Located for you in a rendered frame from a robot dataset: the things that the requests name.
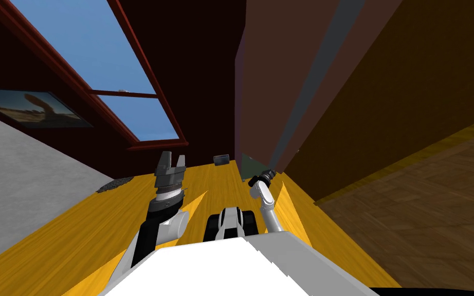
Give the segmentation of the red-framed window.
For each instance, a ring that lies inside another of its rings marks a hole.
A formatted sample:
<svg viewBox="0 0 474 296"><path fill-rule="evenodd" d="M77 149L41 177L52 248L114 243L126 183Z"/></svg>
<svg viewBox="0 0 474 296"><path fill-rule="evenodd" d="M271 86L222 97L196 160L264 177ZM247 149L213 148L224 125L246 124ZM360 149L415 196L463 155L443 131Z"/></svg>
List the red-framed window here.
<svg viewBox="0 0 474 296"><path fill-rule="evenodd" d="M132 150L188 144L119 0L0 0L0 22Z"/></svg>

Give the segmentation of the framed desert picture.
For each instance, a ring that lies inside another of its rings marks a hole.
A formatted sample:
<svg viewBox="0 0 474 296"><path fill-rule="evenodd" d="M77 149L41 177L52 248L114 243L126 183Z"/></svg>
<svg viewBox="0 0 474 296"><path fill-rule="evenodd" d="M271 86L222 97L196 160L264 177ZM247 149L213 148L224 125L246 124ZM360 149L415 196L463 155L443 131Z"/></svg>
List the framed desert picture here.
<svg viewBox="0 0 474 296"><path fill-rule="evenodd" d="M0 114L27 128L91 127L51 92L0 89Z"/></svg>

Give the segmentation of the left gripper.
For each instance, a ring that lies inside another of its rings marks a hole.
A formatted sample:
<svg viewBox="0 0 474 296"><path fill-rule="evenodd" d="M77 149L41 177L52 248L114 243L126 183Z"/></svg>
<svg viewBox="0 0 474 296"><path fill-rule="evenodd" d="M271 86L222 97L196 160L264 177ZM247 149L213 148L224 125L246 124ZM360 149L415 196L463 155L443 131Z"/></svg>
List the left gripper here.
<svg viewBox="0 0 474 296"><path fill-rule="evenodd" d="M170 151L163 151L161 153L158 166L155 170L155 188L159 190L171 187L178 189L183 186L184 174L186 171L185 155L179 155L176 167L171 168Z"/></svg>

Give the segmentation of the dark grey speckled mat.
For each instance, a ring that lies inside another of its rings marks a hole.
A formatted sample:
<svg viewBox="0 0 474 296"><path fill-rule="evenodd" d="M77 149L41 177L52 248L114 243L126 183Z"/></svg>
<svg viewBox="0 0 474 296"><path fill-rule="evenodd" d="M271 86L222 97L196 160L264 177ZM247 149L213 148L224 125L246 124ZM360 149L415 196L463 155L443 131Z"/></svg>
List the dark grey speckled mat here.
<svg viewBox="0 0 474 296"><path fill-rule="evenodd" d="M112 181L108 182L107 184L103 185L100 187L96 193L102 193L106 192L109 190L114 190L116 188L119 188L120 186L130 182L134 177L126 177L126 178L119 178L119 179L113 179Z"/></svg>

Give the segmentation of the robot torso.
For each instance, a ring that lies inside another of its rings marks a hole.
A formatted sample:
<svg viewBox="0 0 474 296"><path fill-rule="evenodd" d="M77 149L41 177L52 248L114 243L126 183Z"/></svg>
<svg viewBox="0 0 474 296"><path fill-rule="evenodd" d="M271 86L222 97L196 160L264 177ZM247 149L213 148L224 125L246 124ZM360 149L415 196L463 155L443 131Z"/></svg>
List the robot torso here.
<svg viewBox="0 0 474 296"><path fill-rule="evenodd" d="M378 296L288 231L161 248L98 296Z"/></svg>

